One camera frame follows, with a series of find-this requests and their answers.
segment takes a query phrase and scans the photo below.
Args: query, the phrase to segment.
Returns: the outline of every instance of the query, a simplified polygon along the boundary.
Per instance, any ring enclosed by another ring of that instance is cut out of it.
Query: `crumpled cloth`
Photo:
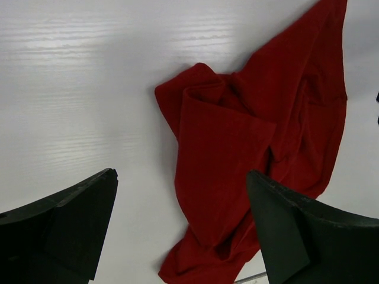
[[[156,87],[178,141],[175,188],[189,223],[160,269],[166,283],[233,283],[259,250],[248,171],[312,198],[327,187],[346,115],[346,2],[320,0],[241,71],[198,63]]]

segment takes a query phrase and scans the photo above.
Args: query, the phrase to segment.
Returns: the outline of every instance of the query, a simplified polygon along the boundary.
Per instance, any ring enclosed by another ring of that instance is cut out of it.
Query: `white table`
[[[176,142],[153,88],[204,62],[232,72],[314,0],[2,0],[0,212],[106,167],[118,195],[97,284],[161,283],[186,220]],[[346,131],[320,200],[379,217],[379,2],[350,0]],[[264,271],[258,254],[239,279]]]

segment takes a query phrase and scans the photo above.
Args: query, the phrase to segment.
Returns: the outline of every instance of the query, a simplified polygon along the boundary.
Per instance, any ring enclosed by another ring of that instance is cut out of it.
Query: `red towel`
[[[248,171],[312,198],[325,190],[345,124],[345,11],[346,0],[320,0],[241,71],[199,63],[156,88],[178,140],[176,195],[189,223],[160,269],[166,283],[233,283],[259,250]]]

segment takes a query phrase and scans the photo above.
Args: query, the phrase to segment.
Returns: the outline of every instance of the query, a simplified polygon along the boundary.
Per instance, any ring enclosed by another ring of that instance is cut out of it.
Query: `white wooden tabletop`
[[[314,0],[2,0],[0,212],[106,168],[118,195],[97,284],[161,283],[186,220],[174,194],[176,142],[153,96],[196,62],[232,72]],[[379,218],[379,1],[350,0],[349,104],[320,200]],[[263,272],[258,254],[239,279]]]

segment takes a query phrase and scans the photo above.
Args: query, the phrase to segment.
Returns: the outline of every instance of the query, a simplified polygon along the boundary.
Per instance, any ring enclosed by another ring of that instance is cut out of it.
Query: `black plastic part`
[[[87,284],[94,280],[117,192],[105,169],[0,214],[0,283]]]
[[[325,205],[257,171],[247,185],[270,284],[379,282],[379,220]]]

